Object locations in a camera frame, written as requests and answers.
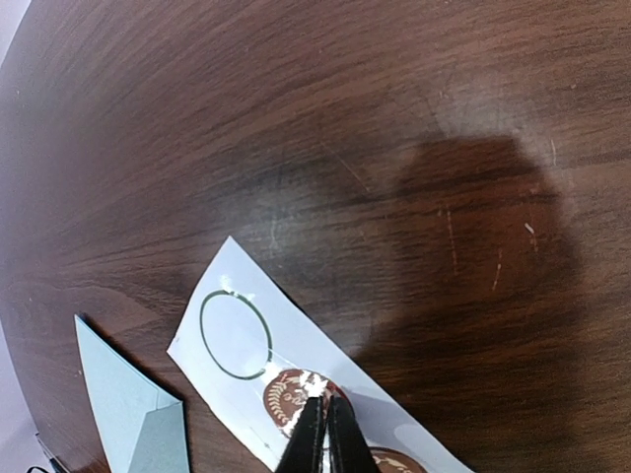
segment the brown circle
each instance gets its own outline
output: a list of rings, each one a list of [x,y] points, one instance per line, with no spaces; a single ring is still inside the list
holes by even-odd
[[[326,399],[342,390],[330,379],[309,370],[284,370],[265,387],[263,403],[280,431],[290,437],[298,417],[310,396],[323,395]]]
[[[389,448],[371,448],[373,459],[382,473],[427,473],[415,460]]]

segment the circle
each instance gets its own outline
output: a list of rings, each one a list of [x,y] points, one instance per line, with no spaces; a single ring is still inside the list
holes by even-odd
[[[263,403],[278,429],[289,438],[294,431],[307,399],[334,394],[346,395],[330,379],[309,370],[290,369],[279,372],[263,391]]]
[[[208,312],[211,305],[214,310]],[[256,324],[251,323],[253,314]],[[210,358],[222,372],[241,380],[256,379],[265,373],[272,360],[272,336],[263,315],[248,299],[223,290],[210,293],[199,310],[199,328]],[[224,353],[219,347],[232,350]]]
[[[371,454],[382,473],[427,473],[418,462],[400,451],[374,447]]]

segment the blue envelope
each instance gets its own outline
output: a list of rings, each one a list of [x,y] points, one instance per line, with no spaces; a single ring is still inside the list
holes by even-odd
[[[112,473],[188,473],[182,402],[75,316],[84,377]]]

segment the white paper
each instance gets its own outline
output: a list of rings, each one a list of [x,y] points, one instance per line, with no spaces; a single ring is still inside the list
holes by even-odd
[[[471,471],[292,304],[231,238],[197,284],[168,353],[217,418],[272,471],[288,438],[266,410],[263,393],[287,369],[317,372],[340,386],[368,445],[402,452],[428,473]]]

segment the dark brown wooden surface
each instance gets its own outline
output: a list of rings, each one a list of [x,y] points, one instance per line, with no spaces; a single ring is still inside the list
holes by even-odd
[[[34,0],[0,70],[0,316],[44,441],[107,471],[84,311],[185,399],[194,472],[264,471],[165,353],[232,235],[476,471],[629,471],[630,24]]]

